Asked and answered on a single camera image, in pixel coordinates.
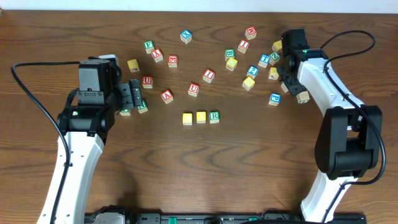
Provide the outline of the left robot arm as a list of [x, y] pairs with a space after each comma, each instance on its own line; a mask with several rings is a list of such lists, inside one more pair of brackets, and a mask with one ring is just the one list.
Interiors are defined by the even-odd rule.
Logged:
[[84, 222], [93, 173], [115, 116], [142, 105], [139, 81], [121, 82], [114, 54], [81, 61], [78, 76], [79, 87], [57, 118], [57, 161], [39, 223]]

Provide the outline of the blue L block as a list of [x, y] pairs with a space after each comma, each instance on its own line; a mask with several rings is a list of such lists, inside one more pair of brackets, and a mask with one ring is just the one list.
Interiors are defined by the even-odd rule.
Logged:
[[287, 88], [287, 86], [285, 85], [284, 82], [281, 83], [281, 89], [283, 90], [284, 93], [288, 93], [289, 89]]

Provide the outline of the green R block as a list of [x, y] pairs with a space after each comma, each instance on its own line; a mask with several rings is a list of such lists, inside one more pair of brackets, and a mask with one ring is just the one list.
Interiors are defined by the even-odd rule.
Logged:
[[220, 112], [219, 111], [210, 111], [209, 120], [210, 120], [210, 124], [219, 123], [219, 121], [220, 121]]

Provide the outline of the yellow C block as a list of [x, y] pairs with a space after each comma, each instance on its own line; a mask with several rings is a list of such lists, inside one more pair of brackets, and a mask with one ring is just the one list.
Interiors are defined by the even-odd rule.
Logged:
[[193, 123], [193, 114], [192, 113], [184, 113], [182, 116], [183, 125], [188, 126]]

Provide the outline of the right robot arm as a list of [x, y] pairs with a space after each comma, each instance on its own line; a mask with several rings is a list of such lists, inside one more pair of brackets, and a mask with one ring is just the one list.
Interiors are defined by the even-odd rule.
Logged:
[[323, 121], [315, 143], [318, 173], [300, 203], [305, 223], [330, 223], [346, 191], [377, 182], [386, 168], [382, 111], [367, 106], [345, 87], [323, 47], [312, 49], [302, 29], [281, 35], [284, 62], [277, 71], [294, 96], [309, 92]]

